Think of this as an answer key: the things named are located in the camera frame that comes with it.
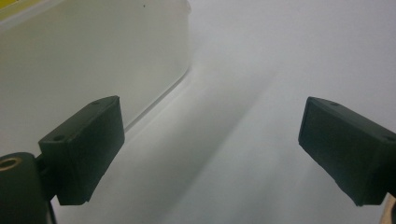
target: screw hole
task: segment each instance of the screw hole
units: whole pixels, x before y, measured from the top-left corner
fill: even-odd
[[[17,166],[21,162],[21,158],[8,158],[0,161],[0,171],[9,170]]]
[[[53,140],[54,140],[54,141],[57,141],[57,142],[58,142],[58,141],[61,141],[61,140],[63,140],[63,139],[64,139],[64,135],[58,135],[58,136],[56,136],[56,137],[53,138]]]
[[[396,139],[393,137],[389,137],[389,136],[384,136],[384,137],[390,142],[396,142]]]

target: white background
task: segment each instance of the white background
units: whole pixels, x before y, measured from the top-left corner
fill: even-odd
[[[308,96],[396,131],[396,2],[190,3],[189,72],[59,223],[378,223],[297,138]]]

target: plastic container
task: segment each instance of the plastic container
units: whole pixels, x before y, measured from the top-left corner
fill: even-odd
[[[0,9],[2,154],[110,95],[127,127],[188,69],[186,0],[27,2]]]

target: brass insert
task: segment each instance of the brass insert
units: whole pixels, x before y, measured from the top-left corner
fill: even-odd
[[[10,170],[22,162],[19,157],[11,157],[0,161],[0,172]]]

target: yellow object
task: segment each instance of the yellow object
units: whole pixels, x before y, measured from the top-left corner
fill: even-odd
[[[0,21],[7,19],[42,0],[0,0]]]
[[[0,0],[0,9],[8,7],[9,5],[12,5],[16,2],[17,0]]]

